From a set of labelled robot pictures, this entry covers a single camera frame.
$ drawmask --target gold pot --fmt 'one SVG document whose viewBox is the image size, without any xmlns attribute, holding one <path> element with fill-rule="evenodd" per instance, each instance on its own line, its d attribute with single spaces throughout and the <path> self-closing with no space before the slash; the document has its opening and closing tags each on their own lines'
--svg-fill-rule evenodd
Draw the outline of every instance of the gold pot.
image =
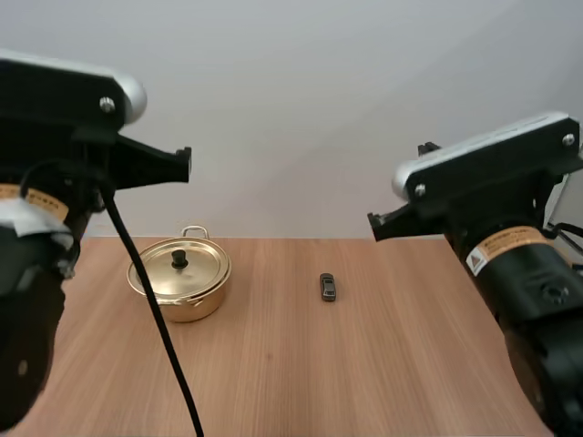
<svg viewBox="0 0 583 437">
<path fill-rule="evenodd" d="M 187 237 L 189 230 L 201 230 L 204 238 Z M 230 258 L 202 226 L 187 226 L 182 237 L 166 239 L 144 249 L 144 262 L 156 301 L 164 319 L 194 321 L 207 317 L 225 299 L 225 282 L 230 275 Z M 136 268 L 128 269 L 128 282 L 145 295 Z"/>
</svg>

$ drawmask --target black cable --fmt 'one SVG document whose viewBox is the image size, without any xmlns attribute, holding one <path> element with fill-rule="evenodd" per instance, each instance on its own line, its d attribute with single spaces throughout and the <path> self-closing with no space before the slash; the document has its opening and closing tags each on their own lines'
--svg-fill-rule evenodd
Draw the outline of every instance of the black cable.
<svg viewBox="0 0 583 437">
<path fill-rule="evenodd" d="M 571 225 L 569 223 L 558 223 L 554 225 L 548 222 L 551 229 L 545 229 L 543 235 L 548 239 L 556 239 L 560 237 L 563 239 L 573 250 L 575 250 L 579 255 L 583 256 L 583 248 L 577 244 L 575 240 L 569 237 L 565 232 L 577 235 L 578 237 L 583 237 L 583 229 L 579 226 Z"/>
<path fill-rule="evenodd" d="M 162 313 L 160 312 L 160 308 L 156 301 L 156 295 L 154 294 L 154 290 L 152 289 L 152 285 L 150 284 L 148 273 L 146 272 L 146 268 L 144 267 L 144 263 L 142 262 L 141 257 L 139 256 L 138 250 L 134 245 L 131 237 L 129 236 L 128 230 L 124 225 L 123 220 L 119 216 L 118 207 L 113 200 L 113 196 L 108 194 L 103 188 L 101 189 L 101 196 L 103 201 L 106 205 L 107 212 L 111 217 L 111 221 L 113 222 L 113 226 L 116 228 L 116 231 L 121 238 L 121 241 L 124 243 L 126 250 L 128 251 L 129 257 L 134 263 L 136 267 L 136 272 L 138 274 L 139 280 L 142 283 L 142 287 L 146 293 L 146 297 L 148 298 L 149 307 L 152 310 L 152 314 L 154 315 L 154 320 L 156 321 L 156 326 L 158 326 L 158 330 L 160 332 L 160 337 L 162 338 L 162 342 L 164 343 L 164 348 L 166 349 L 166 353 L 168 354 L 168 358 L 170 359 L 170 364 L 172 365 L 172 370 L 176 375 L 176 379 L 179 382 L 180 389 L 182 390 L 182 395 L 184 396 L 184 400 L 186 401 L 187 407 L 189 408 L 190 418 L 192 419 L 192 423 L 194 425 L 194 430 L 196 431 L 197 436 L 202 437 L 204 432 L 202 431 L 202 425 L 200 424 L 199 413 L 197 412 L 197 407 L 194 404 L 194 399 L 192 398 L 192 394 L 190 393 L 189 385 L 184 377 L 184 373 L 180 368 L 179 359 L 174 351 L 174 347 L 172 346 L 172 340 L 170 339 L 170 334 L 168 333 L 168 328 L 164 323 L 164 319 L 162 318 Z"/>
<path fill-rule="evenodd" d="M 26 198 L 26 195 L 28 194 L 28 186 L 30 185 L 30 178 L 38 171 L 51 167 L 73 168 L 75 165 L 76 164 L 73 161 L 66 159 L 47 159 L 46 161 L 41 161 L 38 164 L 34 164 L 20 179 L 20 197 Z"/>
</svg>

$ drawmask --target lid knob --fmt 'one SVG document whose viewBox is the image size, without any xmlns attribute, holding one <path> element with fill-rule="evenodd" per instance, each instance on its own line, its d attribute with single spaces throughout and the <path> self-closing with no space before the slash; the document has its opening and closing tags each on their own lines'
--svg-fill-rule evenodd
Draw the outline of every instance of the lid knob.
<svg viewBox="0 0 583 437">
<path fill-rule="evenodd" d="M 172 267 L 174 269 L 184 269 L 189 265 L 186 259 L 186 252 L 182 249 L 174 250 L 172 252 Z"/>
</svg>

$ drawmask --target small black object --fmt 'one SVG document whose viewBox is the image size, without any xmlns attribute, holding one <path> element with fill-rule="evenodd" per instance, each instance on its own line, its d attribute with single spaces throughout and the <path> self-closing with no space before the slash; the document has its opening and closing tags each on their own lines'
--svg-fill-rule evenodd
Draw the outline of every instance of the small black object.
<svg viewBox="0 0 583 437">
<path fill-rule="evenodd" d="M 330 273 L 320 275 L 320 288 L 322 290 L 322 300 L 334 302 L 336 300 L 336 285 L 334 276 Z"/>
<path fill-rule="evenodd" d="M 174 250 L 172 252 L 172 267 L 174 269 L 184 269 L 189 265 L 186 259 L 186 252 L 182 249 Z"/>
<path fill-rule="evenodd" d="M 417 154 L 421 157 L 421 156 L 426 155 L 428 153 L 435 152 L 436 150 L 439 150 L 439 149 L 440 149 L 440 147 L 437 144 L 429 142 L 429 143 L 422 144 L 421 146 L 417 146 Z"/>
</svg>

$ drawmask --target pot handle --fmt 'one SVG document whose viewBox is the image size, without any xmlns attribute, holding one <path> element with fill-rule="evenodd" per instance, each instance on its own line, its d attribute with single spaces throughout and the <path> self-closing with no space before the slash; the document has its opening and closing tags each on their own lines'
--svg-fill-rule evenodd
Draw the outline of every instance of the pot handle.
<svg viewBox="0 0 583 437">
<path fill-rule="evenodd" d="M 202 303 L 202 301 L 204 301 L 204 299 L 201 298 L 192 298 L 186 300 L 187 303 L 192 305 L 192 308 L 197 308 Z"/>
<path fill-rule="evenodd" d="M 191 226 L 187 226 L 186 228 L 184 228 L 180 232 L 182 237 L 186 237 L 186 234 L 189 232 L 189 230 L 201 230 L 202 233 L 204 234 L 204 239 L 209 239 L 209 232 L 207 231 L 207 229 L 202 227 L 202 226 L 199 226 L 199 225 L 191 225 Z"/>
</svg>

